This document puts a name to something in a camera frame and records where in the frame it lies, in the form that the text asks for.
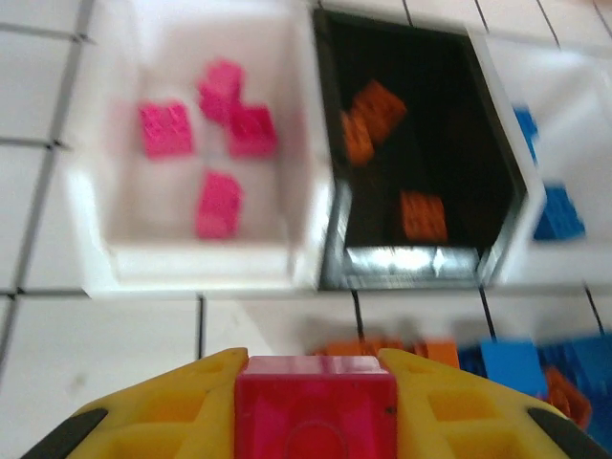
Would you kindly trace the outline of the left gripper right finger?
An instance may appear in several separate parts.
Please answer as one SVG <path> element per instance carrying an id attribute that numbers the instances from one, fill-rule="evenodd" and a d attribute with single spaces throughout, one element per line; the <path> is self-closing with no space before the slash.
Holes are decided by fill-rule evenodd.
<path id="1" fill-rule="evenodd" d="M 507 386 L 409 352 L 383 348 L 398 389 L 400 458 L 606 458 L 555 407 Z"/>

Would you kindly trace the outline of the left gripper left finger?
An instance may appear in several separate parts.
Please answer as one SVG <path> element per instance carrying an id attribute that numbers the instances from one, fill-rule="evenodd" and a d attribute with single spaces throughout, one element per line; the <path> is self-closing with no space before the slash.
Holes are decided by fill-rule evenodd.
<path id="1" fill-rule="evenodd" d="M 230 348 L 97 399 L 28 458 L 231 458 L 234 384 L 249 359 Z"/>

